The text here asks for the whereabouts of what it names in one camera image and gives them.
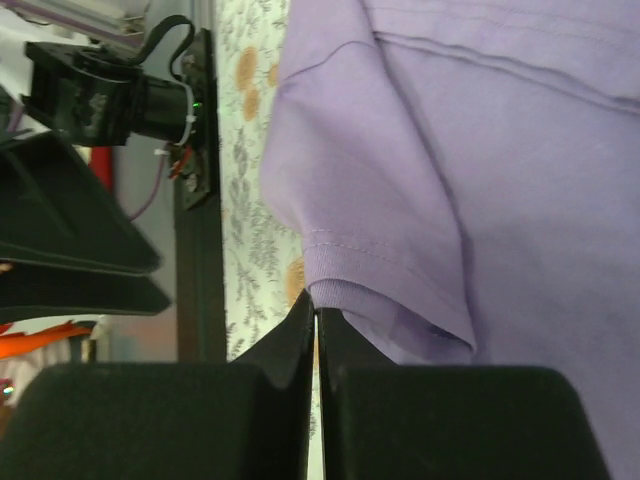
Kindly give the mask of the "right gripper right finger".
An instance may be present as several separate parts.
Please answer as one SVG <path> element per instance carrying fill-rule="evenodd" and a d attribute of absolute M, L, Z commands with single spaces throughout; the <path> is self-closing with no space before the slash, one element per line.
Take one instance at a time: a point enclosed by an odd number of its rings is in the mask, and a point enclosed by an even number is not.
<path fill-rule="evenodd" d="M 317 314 L 329 479 L 605 479 L 579 397 L 536 367 L 398 366 Z"/>

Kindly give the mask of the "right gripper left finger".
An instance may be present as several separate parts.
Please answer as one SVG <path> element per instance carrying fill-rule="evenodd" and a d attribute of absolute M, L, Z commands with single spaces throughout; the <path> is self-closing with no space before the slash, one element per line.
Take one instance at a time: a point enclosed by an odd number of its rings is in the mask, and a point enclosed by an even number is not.
<path fill-rule="evenodd" d="M 5 479 L 301 479 L 314 314 L 286 318 L 223 364 L 60 364 L 23 394 Z"/>

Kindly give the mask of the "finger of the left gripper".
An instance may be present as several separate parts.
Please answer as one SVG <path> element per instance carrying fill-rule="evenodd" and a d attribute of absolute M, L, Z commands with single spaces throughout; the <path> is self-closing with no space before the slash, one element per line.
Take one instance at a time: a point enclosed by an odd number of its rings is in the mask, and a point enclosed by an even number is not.
<path fill-rule="evenodd" d="M 53 132 L 1 139 L 1 258 L 147 275 L 161 259 L 78 152 Z"/>
<path fill-rule="evenodd" d="M 15 264 L 1 274 L 1 321 L 88 314 L 151 316 L 170 298 L 149 278 Z"/>

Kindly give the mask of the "purple t shirt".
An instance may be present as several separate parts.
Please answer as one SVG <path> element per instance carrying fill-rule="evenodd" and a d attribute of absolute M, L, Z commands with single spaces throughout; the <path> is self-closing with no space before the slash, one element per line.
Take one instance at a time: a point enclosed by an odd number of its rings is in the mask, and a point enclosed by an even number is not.
<path fill-rule="evenodd" d="M 261 164 L 398 363 L 543 365 L 639 475 L 639 5 L 294 1 Z"/>

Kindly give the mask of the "floral patterned table mat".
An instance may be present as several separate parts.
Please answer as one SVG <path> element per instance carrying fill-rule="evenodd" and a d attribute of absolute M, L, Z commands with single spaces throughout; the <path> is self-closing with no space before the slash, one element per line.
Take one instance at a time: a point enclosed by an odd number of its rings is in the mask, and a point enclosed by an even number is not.
<path fill-rule="evenodd" d="M 227 357 L 272 330 L 304 288 L 296 234 L 264 206 L 262 160 L 287 0 L 219 1 L 215 7 Z"/>

